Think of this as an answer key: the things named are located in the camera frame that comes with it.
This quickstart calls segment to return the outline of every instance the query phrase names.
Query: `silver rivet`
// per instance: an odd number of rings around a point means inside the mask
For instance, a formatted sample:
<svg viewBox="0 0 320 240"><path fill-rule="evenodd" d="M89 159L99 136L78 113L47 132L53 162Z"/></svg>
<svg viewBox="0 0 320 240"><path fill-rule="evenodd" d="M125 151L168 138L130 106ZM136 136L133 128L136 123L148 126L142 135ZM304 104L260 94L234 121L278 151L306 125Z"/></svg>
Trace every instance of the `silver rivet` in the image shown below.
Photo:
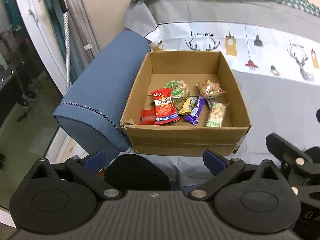
<svg viewBox="0 0 320 240"><path fill-rule="evenodd" d="M191 191L191 195L196 198L202 198L202 197L205 197L207 193L202 189L195 189Z"/></svg>
<svg viewBox="0 0 320 240"><path fill-rule="evenodd" d="M158 194L158 193L152 193L151 195L150 195L150 197L152 197L152 198L157 198L157 197L159 197L160 195Z"/></svg>
<svg viewBox="0 0 320 240"><path fill-rule="evenodd" d="M115 188L106 189L103 194L106 197L116 197L120 194L120 192Z"/></svg>
<svg viewBox="0 0 320 240"><path fill-rule="evenodd" d="M299 193L299 190L296 187L291 187L291 189L293 190L293 192L295 193L295 195L297 196Z"/></svg>
<svg viewBox="0 0 320 240"><path fill-rule="evenodd" d="M304 164L304 159L302 159L302 158L296 159L296 164L299 166L302 166Z"/></svg>

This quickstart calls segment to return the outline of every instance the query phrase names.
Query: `cardboard box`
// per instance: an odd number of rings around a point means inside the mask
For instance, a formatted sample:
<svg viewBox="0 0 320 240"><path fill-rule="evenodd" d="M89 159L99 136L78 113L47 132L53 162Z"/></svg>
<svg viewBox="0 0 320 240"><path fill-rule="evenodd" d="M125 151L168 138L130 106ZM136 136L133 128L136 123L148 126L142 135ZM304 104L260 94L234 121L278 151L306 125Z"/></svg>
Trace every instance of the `cardboard box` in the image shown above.
<svg viewBox="0 0 320 240"><path fill-rule="evenodd" d="M203 107L197 126L184 119L170 126L140 125L142 109L151 109L151 92L174 79L182 79L190 87L190 96L199 94L196 83L211 80L221 84L226 93L217 100L229 103L222 127L205 127L209 108ZM236 80L220 52L159 51L146 55L120 125L141 154L202 156L206 148L223 156L235 152L251 125Z"/></svg>

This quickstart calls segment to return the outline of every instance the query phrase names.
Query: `blue armrest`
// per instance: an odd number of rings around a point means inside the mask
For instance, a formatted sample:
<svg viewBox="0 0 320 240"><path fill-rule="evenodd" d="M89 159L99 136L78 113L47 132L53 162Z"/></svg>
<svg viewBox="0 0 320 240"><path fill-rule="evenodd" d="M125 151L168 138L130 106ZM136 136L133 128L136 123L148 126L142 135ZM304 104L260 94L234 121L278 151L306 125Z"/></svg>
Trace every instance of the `blue armrest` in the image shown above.
<svg viewBox="0 0 320 240"><path fill-rule="evenodd" d="M147 39L124 30L93 60L55 110L60 127L87 153L105 149L111 161L129 148L120 119L149 51Z"/></svg>

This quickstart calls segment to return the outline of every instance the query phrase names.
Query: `red snack bag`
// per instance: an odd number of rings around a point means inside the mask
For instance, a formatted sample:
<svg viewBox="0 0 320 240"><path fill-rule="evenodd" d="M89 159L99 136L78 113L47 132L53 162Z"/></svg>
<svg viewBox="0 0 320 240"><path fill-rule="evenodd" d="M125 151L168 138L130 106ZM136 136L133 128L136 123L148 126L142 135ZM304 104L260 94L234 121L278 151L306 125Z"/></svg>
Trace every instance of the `red snack bag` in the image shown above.
<svg viewBox="0 0 320 240"><path fill-rule="evenodd" d="M140 124L155 125L156 124L155 109L141 110Z"/></svg>
<svg viewBox="0 0 320 240"><path fill-rule="evenodd" d="M156 124L163 124L178 120L176 108L172 103L171 88L159 89L151 92L156 105Z"/></svg>

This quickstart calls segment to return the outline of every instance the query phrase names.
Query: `purple candy wrapper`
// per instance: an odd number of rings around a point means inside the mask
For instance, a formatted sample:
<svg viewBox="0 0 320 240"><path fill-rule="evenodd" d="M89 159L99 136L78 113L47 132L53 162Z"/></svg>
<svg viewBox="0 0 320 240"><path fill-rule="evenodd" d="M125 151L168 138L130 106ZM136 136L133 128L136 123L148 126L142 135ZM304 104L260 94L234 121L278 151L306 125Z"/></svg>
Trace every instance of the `purple candy wrapper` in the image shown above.
<svg viewBox="0 0 320 240"><path fill-rule="evenodd" d="M198 101L196 106L193 108L191 114L186 115L184 120L190 122L193 125L198 124L199 115L202 109L202 106L205 104L205 99L202 96L198 96Z"/></svg>

